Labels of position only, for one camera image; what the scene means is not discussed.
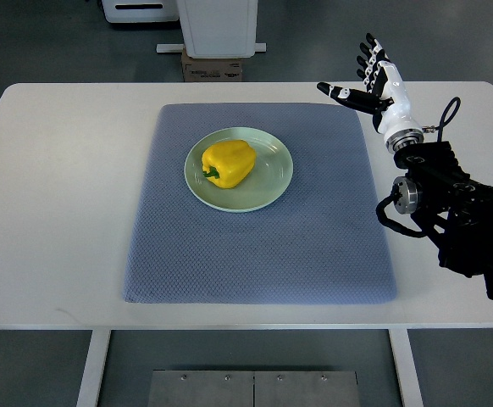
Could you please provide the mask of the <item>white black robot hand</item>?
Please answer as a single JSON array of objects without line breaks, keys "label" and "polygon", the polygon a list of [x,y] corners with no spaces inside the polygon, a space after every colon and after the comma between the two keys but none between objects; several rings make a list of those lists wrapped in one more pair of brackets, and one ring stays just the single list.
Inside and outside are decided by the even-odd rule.
[{"label": "white black robot hand", "polygon": [[380,42],[370,33],[359,45],[357,76],[363,89],[321,81],[317,88],[338,104],[372,116],[373,127],[383,136],[389,153],[424,140],[413,118],[411,103],[400,72]]}]

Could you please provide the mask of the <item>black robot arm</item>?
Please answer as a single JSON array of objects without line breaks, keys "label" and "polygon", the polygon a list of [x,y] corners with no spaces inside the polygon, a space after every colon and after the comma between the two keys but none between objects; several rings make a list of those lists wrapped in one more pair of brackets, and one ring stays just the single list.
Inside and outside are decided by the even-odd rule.
[{"label": "black robot arm", "polygon": [[404,176],[379,202],[379,223],[403,236],[427,237],[439,265],[472,278],[482,276],[493,300],[493,187],[460,167],[451,144],[408,142],[394,155]]}]

